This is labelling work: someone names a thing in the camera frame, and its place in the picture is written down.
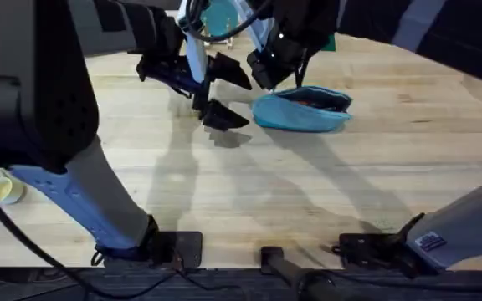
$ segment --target cable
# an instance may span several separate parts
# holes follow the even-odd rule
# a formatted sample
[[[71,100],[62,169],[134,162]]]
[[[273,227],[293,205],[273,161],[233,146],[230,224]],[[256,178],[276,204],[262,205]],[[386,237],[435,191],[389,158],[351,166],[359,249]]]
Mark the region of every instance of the cable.
[[[226,289],[236,289],[236,290],[241,291],[241,293],[243,293],[245,301],[250,300],[249,295],[247,294],[247,292],[245,292],[243,287],[241,287],[240,285],[228,284],[228,285],[219,285],[219,286],[216,286],[216,287],[208,287],[208,286],[205,286],[205,285],[197,282],[196,280],[190,278],[187,273],[184,273],[184,272],[178,271],[178,270],[176,270],[176,273],[178,275],[180,275],[180,277],[182,277],[185,281],[187,281],[187,282],[193,284],[194,286],[196,286],[196,287],[198,287],[202,290],[205,290],[207,292],[216,292],[216,291],[221,291],[221,290],[226,290]]]
[[[187,0],[187,5],[185,7],[185,16],[187,18],[187,28],[189,29],[189,33],[196,39],[199,39],[201,41],[208,42],[208,43],[221,42],[247,29],[250,25],[252,25],[254,21],[256,21],[256,19],[258,19],[259,16],[261,16],[264,13],[265,9],[271,6],[272,3],[273,3],[273,0],[265,0],[265,2],[250,17],[248,17],[243,23],[239,24],[236,28],[218,36],[207,37],[205,35],[200,34],[193,24],[193,22],[200,19],[201,13],[198,13],[198,12],[201,12],[202,8],[196,8],[197,13],[195,13],[194,16],[191,15],[192,0]]]
[[[409,284],[409,283],[392,283],[386,281],[377,281],[377,280],[364,280],[359,279],[356,277],[345,275],[344,273],[339,273],[336,271],[326,270],[326,273],[345,279],[350,282],[354,283],[361,283],[361,284],[370,284],[378,287],[386,287],[386,288],[405,288],[405,289],[421,289],[421,290],[428,290],[428,291],[436,291],[436,292],[449,292],[449,293],[482,293],[482,287],[472,287],[467,286],[465,288],[458,287],[458,286],[438,286],[438,285],[428,285],[428,284]]]
[[[7,213],[3,211],[0,207],[0,222],[7,228],[11,234],[13,234],[26,248],[28,248],[31,252],[42,258],[46,263],[51,264],[54,268],[57,268],[59,271],[63,272],[74,280],[78,285],[82,286],[85,290],[98,295],[102,298],[111,298],[116,300],[128,300],[132,298],[139,297],[145,293],[149,293],[157,286],[161,285],[162,283],[166,282],[170,278],[176,276],[175,273],[167,275],[166,277],[162,278],[158,282],[154,283],[149,288],[134,294],[128,295],[114,295],[110,293],[103,292],[99,290],[97,287],[93,286],[92,284],[86,282],[82,277],[80,277],[76,272],[72,271],[71,269],[65,267],[62,263],[60,263],[57,259],[51,257],[47,254],[42,248],[40,248],[36,243],[34,243],[25,233],[20,230],[18,226],[8,217]]]

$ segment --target green object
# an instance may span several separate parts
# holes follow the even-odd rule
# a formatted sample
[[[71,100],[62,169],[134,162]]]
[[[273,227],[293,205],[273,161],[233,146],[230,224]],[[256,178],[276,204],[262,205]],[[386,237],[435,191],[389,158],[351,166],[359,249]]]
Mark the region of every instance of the green object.
[[[336,38],[334,34],[329,37],[330,42],[322,50],[323,51],[336,51]]]
[[[202,21],[212,36],[225,34],[238,26],[238,11],[230,1],[211,0],[211,5],[202,13]]]

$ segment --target wooden table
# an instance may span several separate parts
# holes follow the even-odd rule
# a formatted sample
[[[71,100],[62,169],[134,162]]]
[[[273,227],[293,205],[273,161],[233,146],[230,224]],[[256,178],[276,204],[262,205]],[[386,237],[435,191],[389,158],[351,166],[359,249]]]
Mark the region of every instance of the wooden table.
[[[203,267],[255,268],[259,248],[277,245],[300,265],[339,268],[320,245],[343,232],[395,232],[482,184],[481,82],[398,48],[337,42],[337,53],[313,58],[305,83],[348,93],[354,119],[322,135],[254,122],[205,130],[190,101],[138,80],[138,56],[88,59],[109,162],[162,229],[204,233]],[[235,43],[226,54],[244,62],[253,48]],[[262,93],[213,85],[247,118]],[[39,192],[7,211],[63,263],[88,266],[92,237]],[[0,226],[0,266],[43,265]],[[482,269],[482,258],[454,268]]]

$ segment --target label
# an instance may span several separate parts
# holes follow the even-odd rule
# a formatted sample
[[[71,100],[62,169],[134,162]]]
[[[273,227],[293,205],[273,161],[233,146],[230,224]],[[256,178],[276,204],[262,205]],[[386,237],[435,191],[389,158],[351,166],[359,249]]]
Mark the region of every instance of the label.
[[[447,242],[435,232],[429,232],[414,241],[425,252],[442,247]]]

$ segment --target teal object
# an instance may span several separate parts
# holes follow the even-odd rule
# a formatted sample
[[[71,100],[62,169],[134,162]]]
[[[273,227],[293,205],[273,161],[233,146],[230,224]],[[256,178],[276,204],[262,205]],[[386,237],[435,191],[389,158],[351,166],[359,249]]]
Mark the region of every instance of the teal object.
[[[211,36],[225,34],[238,26],[238,11],[230,1],[211,0],[211,5],[202,13],[202,21]]]
[[[297,101],[316,102],[332,110],[317,109]],[[341,92],[307,86],[265,95],[254,101],[252,111],[254,121],[262,127],[327,132],[339,130],[352,118],[346,112],[351,102],[352,98]]]
[[[322,49],[322,51],[336,51],[336,37],[332,34],[329,38],[329,43]]]

